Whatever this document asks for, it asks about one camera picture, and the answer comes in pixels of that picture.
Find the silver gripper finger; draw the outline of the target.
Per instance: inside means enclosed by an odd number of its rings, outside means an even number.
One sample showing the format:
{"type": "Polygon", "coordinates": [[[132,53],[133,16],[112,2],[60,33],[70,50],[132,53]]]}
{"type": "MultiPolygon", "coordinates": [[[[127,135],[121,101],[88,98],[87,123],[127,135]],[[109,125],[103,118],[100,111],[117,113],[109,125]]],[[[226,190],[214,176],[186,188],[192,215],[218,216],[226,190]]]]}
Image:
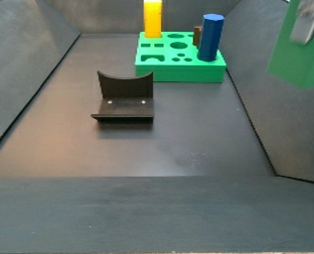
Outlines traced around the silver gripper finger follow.
{"type": "Polygon", "coordinates": [[[301,0],[290,39],[306,45],[314,37],[314,0],[301,0]]]}

